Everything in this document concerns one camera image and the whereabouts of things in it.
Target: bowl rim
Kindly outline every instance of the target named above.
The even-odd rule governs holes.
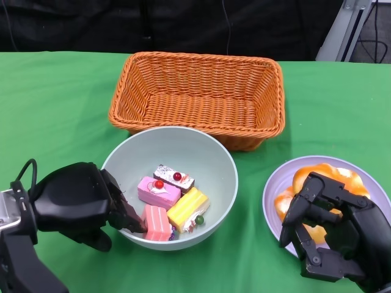
[[[108,163],[108,160],[110,160],[111,156],[125,143],[127,143],[127,141],[129,141],[130,139],[132,139],[133,137],[136,137],[136,136],[141,136],[143,133],[146,133],[146,132],[150,132],[150,131],[158,131],[159,129],[164,129],[164,128],[176,128],[176,129],[182,129],[182,130],[185,130],[185,131],[194,131],[194,132],[198,132],[204,136],[207,136],[209,139],[211,140],[214,140],[214,142],[216,142],[222,149],[223,151],[225,151],[225,153],[227,154],[228,158],[230,159],[231,163],[232,163],[232,167],[233,167],[233,170],[234,170],[234,173],[235,173],[235,191],[234,191],[234,194],[233,194],[233,198],[232,198],[232,201],[230,202],[227,210],[223,213],[223,215],[216,221],[216,223],[214,223],[213,225],[211,225],[208,229],[206,229],[205,231],[203,231],[202,234],[198,234],[198,235],[192,235],[191,237],[188,237],[186,239],[177,239],[177,240],[173,240],[173,241],[151,241],[151,240],[146,240],[144,238],[140,238],[140,237],[136,237],[135,235],[133,235],[132,233],[128,233],[126,232],[124,229],[122,230],[119,230],[119,232],[121,234],[123,234],[124,236],[126,236],[127,238],[130,238],[131,240],[134,239],[135,242],[143,242],[145,244],[153,244],[153,245],[170,245],[170,244],[180,244],[180,243],[185,243],[185,242],[189,242],[191,240],[194,240],[194,239],[197,239],[198,237],[202,236],[202,235],[205,235],[205,234],[208,234],[210,233],[210,231],[213,231],[215,229],[215,227],[217,227],[225,218],[226,216],[228,215],[228,213],[231,211],[231,208],[236,200],[236,196],[238,194],[238,171],[236,169],[236,164],[235,162],[233,161],[232,159],[232,156],[231,154],[228,152],[228,150],[217,140],[215,139],[214,137],[210,136],[209,134],[206,134],[205,132],[202,132],[202,131],[199,131],[197,129],[194,129],[194,128],[189,128],[189,127],[182,127],[182,126],[162,126],[162,127],[154,127],[154,128],[151,128],[151,129],[147,129],[145,131],[141,131],[141,132],[138,132],[137,134],[134,134],[132,135],[131,137],[125,139],[122,143],[120,143],[116,148],[114,148],[114,150],[110,153],[110,155],[107,157],[107,159],[104,161],[103,163],[103,166],[102,166],[102,169],[105,168],[106,164]]]

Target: wicker basket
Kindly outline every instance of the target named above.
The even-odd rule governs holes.
[[[258,57],[136,53],[125,62],[109,119],[132,134],[186,126],[228,150],[254,150],[285,126],[281,68]]]

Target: black curtain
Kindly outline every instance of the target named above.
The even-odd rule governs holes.
[[[222,0],[4,0],[0,51],[226,54]],[[230,55],[314,60],[342,0],[224,0]]]

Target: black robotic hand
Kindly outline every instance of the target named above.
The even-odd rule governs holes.
[[[33,165],[27,193],[20,178]],[[11,189],[0,192],[0,290],[2,293],[67,293],[68,289],[38,259],[37,230],[59,231],[78,243],[109,251],[106,225],[132,232],[147,231],[115,179],[93,163],[56,170],[35,184],[37,165],[30,160]]]
[[[329,212],[332,208],[342,213]],[[316,248],[303,223],[323,226],[330,249]],[[391,292],[391,226],[367,197],[311,173],[282,225],[280,246],[293,243],[303,277],[331,282],[345,277],[367,293]]]

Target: toy pastry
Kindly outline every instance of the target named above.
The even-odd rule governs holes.
[[[153,241],[168,241],[172,230],[167,218],[167,211],[159,206],[145,205],[141,215],[148,228],[148,231],[143,234],[144,239]]]
[[[315,166],[308,166],[299,169],[293,177],[293,185],[285,189],[281,194],[279,194],[274,200],[274,207],[277,211],[281,222],[285,218],[285,214],[289,209],[289,205],[294,195],[299,193],[302,189],[305,179],[308,177],[309,173],[316,172],[320,175],[327,176],[334,180],[340,181],[345,184],[345,189],[356,195],[365,195],[370,198],[368,190],[365,188],[361,177],[348,169],[345,168],[335,168],[329,164],[319,164]],[[334,214],[340,213],[337,209],[332,209],[331,212]],[[321,226],[307,226],[304,225],[312,239],[316,244],[322,244],[325,242],[324,237],[326,235],[326,230]]]
[[[179,188],[182,194],[189,192],[195,182],[188,174],[180,173],[165,165],[158,165],[153,177]]]
[[[169,210],[181,197],[181,190],[161,180],[144,177],[137,187],[139,199]]]
[[[170,223],[177,227],[180,233],[192,232],[196,218],[202,215],[210,205],[209,198],[193,187],[178,202],[169,209],[167,215]]]

